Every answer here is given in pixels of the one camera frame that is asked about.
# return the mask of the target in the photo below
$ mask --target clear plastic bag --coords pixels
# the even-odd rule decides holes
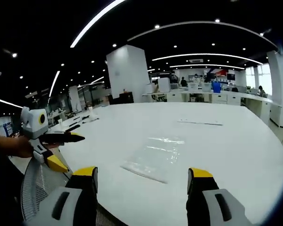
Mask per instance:
[[[167,175],[177,162],[185,141],[179,137],[148,137],[121,167],[145,178],[167,184]]]

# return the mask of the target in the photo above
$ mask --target ceiling light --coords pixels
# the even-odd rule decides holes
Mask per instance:
[[[5,103],[5,104],[8,104],[8,105],[15,106],[15,107],[23,108],[23,107],[21,107],[21,106],[18,106],[18,105],[12,104],[12,103],[7,102],[7,101],[4,101],[4,100],[0,100],[0,102]]]
[[[93,83],[95,83],[95,82],[97,82],[98,80],[101,80],[101,79],[103,79],[103,78],[104,78],[104,76],[101,77],[101,78],[99,78],[99,79],[94,80],[91,84],[93,84]]]
[[[229,66],[229,65],[211,65],[211,64],[175,65],[175,66],[170,66],[170,67],[172,68],[172,67],[190,67],[190,66],[216,66],[216,67],[232,67],[232,68],[237,68],[237,69],[242,69],[242,70],[245,69],[243,67],[236,67],[236,66]]]
[[[55,86],[55,83],[56,83],[56,81],[57,81],[57,78],[58,78],[58,75],[59,75],[59,74],[60,74],[60,71],[57,71],[56,76],[55,76],[55,78],[53,79],[53,83],[52,83],[52,86],[51,86],[50,92],[49,92],[49,98],[51,97],[51,93],[52,93],[53,87]]]
[[[125,0],[115,0],[106,6],[102,11],[100,11],[91,21],[82,29],[82,31],[78,34],[75,38],[74,42],[71,44],[70,48],[74,48],[80,39],[86,34],[86,32],[99,20],[101,19],[106,13],[112,10],[117,5],[121,4]]]
[[[239,59],[243,59],[243,60],[249,60],[252,62],[255,62],[257,64],[263,65],[263,63],[260,63],[258,61],[249,59],[249,58],[245,58],[245,57],[241,57],[241,56],[235,56],[235,55],[228,55],[228,54],[219,54],[219,53],[189,53],[189,54],[180,54],[180,55],[172,55],[172,56],[165,56],[165,57],[160,57],[160,58],[156,58],[153,59],[152,61],[156,61],[156,60],[163,60],[163,59],[168,59],[168,58],[173,58],[173,57],[186,57],[186,56],[221,56],[221,57],[235,57],[235,58],[239,58]]]

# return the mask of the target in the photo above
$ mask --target white tabletop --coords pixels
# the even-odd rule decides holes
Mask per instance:
[[[246,107],[205,103],[143,103],[95,109],[100,119],[74,130],[85,140],[60,148],[72,171],[97,166],[98,201],[130,226],[186,226],[188,168],[213,174],[260,223],[283,189],[283,146]],[[179,123],[218,122],[223,126]],[[149,136],[185,141],[163,184],[120,165]]]

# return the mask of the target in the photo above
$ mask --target white table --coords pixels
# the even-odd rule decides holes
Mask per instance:
[[[95,109],[100,119],[75,132],[85,140],[60,148],[72,171],[99,168],[99,203],[130,226],[186,226],[188,168],[213,174],[259,223],[283,189],[283,146],[269,127],[245,107],[205,103],[143,103]],[[223,126],[179,123],[217,121]],[[149,136],[185,141],[168,184],[120,165]]]

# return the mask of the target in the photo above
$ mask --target white pillar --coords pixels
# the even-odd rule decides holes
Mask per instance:
[[[255,88],[258,89],[259,84],[259,73],[258,73],[258,67],[254,67],[254,73],[255,73]]]
[[[267,56],[272,77],[273,101],[281,105],[281,108],[277,110],[278,118],[276,118],[279,122],[276,121],[276,123],[283,127],[283,55],[271,51],[267,53]]]
[[[142,94],[150,83],[145,51],[125,45],[106,57],[113,98],[118,98],[125,89],[132,92],[135,103],[145,102]]]
[[[82,110],[79,93],[77,92],[77,86],[69,87],[69,99],[73,112],[80,112]]]

